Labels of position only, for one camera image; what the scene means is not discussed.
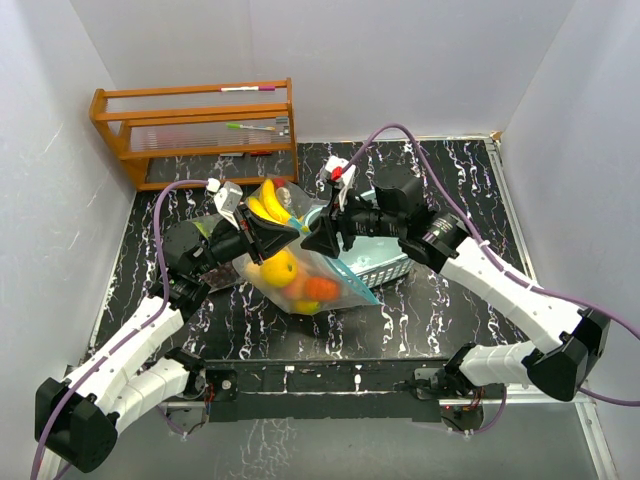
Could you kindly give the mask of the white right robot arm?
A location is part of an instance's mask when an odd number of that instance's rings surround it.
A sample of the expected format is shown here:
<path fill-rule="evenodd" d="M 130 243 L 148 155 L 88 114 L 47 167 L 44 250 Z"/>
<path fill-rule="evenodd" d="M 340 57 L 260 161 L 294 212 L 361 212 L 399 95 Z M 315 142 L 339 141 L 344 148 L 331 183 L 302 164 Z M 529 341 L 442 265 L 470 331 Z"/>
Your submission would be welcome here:
<path fill-rule="evenodd" d="M 475 240 L 461 219 L 425 203 L 418 178 L 404 174 L 374 185 L 374 202 L 355 194 L 353 167 L 332 156 L 322 176 L 331 199 L 312 221 L 302 247 L 337 258 L 358 237 L 388 237 L 415 262 L 476 294 L 527 337 L 523 343 L 463 345 L 416 388 L 466 397 L 490 384 L 533 385 L 570 401 L 603 354 L 609 318 L 538 285 Z"/>

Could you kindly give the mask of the orange peach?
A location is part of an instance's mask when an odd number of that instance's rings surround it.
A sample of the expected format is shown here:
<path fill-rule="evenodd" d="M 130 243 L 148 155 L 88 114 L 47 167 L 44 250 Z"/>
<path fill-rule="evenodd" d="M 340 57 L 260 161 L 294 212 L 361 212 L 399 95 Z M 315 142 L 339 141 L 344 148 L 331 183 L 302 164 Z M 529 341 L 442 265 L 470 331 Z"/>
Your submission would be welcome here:
<path fill-rule="evenodd" d="M 341 285 L 327 277 L 299 275 L 284 290 L 294 313 L 313 315 L 341 297 Z"/>

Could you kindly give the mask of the clear zip top bag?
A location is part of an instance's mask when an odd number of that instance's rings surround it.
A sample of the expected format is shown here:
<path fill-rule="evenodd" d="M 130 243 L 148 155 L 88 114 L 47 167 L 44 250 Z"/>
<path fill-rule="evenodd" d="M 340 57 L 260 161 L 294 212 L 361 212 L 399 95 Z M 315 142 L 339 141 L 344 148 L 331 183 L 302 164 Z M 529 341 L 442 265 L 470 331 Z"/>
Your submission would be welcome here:
<path fill-rule="evenodd" d="M 200 286 L 205 287 L 209 293 L 214 293 L 241 284 L 243 278 L 233 263 L 229 261 L 199 275 L 197 282 Z"/>

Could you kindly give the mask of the yellow bananas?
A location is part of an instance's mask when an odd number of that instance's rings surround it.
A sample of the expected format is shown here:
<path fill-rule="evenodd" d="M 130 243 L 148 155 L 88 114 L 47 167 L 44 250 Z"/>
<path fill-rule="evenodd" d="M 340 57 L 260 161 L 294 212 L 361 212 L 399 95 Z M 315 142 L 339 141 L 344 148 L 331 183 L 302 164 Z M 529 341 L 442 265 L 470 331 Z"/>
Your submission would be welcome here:
<path fill-rule="evenodd" d="M 278 200 L 276 184 L 272 179 L 266 179 L 260 188 L 246 199 L 245 203 L 252 213 L 263 220 L 290 227 L 301 227 L 299 220 Z"/>

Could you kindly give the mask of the clear zip bag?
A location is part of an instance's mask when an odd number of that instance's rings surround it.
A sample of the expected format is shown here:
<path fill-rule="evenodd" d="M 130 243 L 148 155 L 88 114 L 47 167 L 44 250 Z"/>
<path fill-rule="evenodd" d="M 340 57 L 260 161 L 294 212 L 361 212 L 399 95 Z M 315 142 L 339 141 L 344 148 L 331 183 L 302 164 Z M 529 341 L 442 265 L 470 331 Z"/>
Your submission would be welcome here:
<path fill-rule="evenodd" d="M 240 206 L 246 206 L 257 217 L 271 223 L 309 232 L 310 215 L 321 205 L 297 184 L 283 177 L 269 177 L 259 188 L 242 198 L 240 187 L 233 182 L 210 178 L 205 188 L 214 195 L 217 212 L 236 229 L 240 227 Z"/>
<path fill-rule="evenodd" d="M 300 239 L 283 249 L 288 250 L 295 256 L 298 264 L 297 277 L 299 275 L 322 276 L 330 278 L 341 285 L 341 297 L 336 301 L 325 304 L 319 312 L 377 305 L 379 303 L 371 290 L 342 261 L 304 250 L 301 247 L 301 241 L 308 233 L 301 233 L 302 237 Z M 298 314 L 293 312 L 291 301 L 284 293 L 287 286 L 275 288 L 262 280 L 260 266 L 263 263 L 260 265 L 254 263 L 247 254 L 235 259 L 232 263 L 243 280 L 252 284 L 263 296 L 281 310 L 289 314 Z"/>
<path fill-rule="evenodd" d="M 205 287 L 209 293 L 214 293 L 241 284 L 243 278 L 233 263 L 229 261 L 199 275 L 197 282 L 200 286 Z"/>

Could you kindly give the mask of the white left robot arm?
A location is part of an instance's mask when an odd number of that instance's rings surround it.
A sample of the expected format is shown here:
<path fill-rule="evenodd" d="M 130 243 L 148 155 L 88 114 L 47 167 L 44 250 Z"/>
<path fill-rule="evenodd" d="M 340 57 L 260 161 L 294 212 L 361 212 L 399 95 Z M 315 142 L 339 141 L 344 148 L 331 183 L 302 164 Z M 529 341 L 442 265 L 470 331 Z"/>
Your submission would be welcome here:
<path fill-rule="evenodd" d="M 229 222 L 216 214 L 182 221 L 159 237 L 160 276 L 134 314 L 111 339 L 63 380 L 45 380 L 35 395 L 31 475 L 46 450 L 82 472 L 100 466 L 119 435 L 164 400 L 199 398 L 206 390 L 205 363 L 179 347 L 150 356 L 180 330 L 206 299 L 204 274 L 243 255 L 260 263 L 300 235 L 294 220 L 269 221 L 246 206 Z"/>

